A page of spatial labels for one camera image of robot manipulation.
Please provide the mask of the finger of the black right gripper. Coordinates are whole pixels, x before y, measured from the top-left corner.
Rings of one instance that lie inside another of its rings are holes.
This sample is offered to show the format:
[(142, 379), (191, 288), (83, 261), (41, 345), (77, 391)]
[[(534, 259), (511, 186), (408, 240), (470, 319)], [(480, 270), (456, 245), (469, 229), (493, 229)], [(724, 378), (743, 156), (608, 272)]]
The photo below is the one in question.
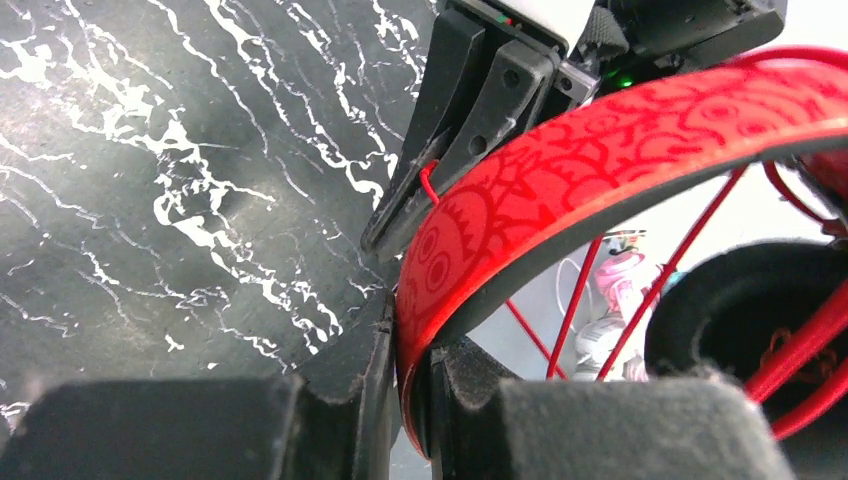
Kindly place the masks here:
[(379, 242), (419, 189), (418, 172), (441, 156), (471, 109), (472, 90), (484, 75), (486, 24), (449, 7), (433, 25), (425, 72), (399, 162), (361, 236), (363, 250)]
[(542, 56), (523, 43), (494, 50), (485, 46), (482, 84), (472, 90), (471, 109), (444, 153), (418, 172), (419, 189), (379, 242), (377, 257), (387, 261), (402, 253), (431, 206), (419, 178), (434, 165), (433, 189), (443, 194), (488, 154), (546, 118), (573, 109), (595, 90), (557, 90), (549, 82), (557, 61)]

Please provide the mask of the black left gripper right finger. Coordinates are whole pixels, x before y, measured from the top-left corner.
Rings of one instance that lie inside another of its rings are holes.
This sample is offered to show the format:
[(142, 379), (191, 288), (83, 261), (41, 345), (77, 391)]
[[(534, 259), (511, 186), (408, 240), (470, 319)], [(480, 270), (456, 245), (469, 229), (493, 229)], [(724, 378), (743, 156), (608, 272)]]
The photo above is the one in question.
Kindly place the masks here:
[(712, 379), (526, 381), (478, 345), (435, 350), (438, 479), (790, 479), (760, 410)]

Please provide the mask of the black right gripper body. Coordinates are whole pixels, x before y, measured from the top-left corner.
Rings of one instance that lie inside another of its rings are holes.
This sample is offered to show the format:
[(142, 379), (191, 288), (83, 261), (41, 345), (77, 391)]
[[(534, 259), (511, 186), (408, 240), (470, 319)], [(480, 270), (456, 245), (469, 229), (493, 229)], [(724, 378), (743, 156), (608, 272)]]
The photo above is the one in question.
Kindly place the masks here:
[(557, 90), (621, 90), (713, 66), (775, 39), (784, 1), (453, 1), (492, 49), (519, 42), (559, 63)]

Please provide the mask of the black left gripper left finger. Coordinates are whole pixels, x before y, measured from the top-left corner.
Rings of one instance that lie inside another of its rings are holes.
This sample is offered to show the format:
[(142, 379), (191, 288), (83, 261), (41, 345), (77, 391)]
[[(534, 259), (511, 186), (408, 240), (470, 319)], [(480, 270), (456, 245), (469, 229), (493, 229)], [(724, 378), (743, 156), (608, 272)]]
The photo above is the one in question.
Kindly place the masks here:
[(278, 378), (110, 380), (48, 390), (1, 455), (5, 479), (385, 479), (398, 429), (394, 297)]

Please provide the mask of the red headphones with cable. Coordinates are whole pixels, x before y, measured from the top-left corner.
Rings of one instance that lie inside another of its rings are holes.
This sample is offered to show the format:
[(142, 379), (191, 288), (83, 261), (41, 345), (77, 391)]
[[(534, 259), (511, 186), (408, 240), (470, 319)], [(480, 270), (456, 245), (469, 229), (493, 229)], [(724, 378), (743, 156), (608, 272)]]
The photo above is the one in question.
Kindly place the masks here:
[(693, 186), (846, 143), (846, 53), (781, 47), (625, 89), (490, 154), (441, 196), (403, 259), (396, 364), (412, 444), (427, 445), (413, 406), (426, 352), (520, 282)]

